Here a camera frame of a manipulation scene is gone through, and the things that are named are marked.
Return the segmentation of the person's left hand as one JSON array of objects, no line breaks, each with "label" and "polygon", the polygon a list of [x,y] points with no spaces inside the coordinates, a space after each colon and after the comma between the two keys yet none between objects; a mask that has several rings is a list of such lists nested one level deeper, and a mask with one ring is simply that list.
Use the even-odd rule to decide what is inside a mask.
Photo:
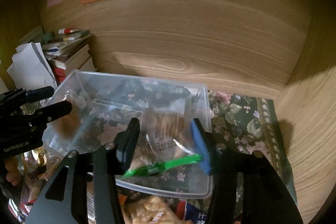
[{"label": "person's left hand", "polygon": [[11,157],[6,160],[5,168],[7,170],[6,180],[13,186],[17,186],[21,180],[21,174],[18,170],[18,160],[16,157]]}]

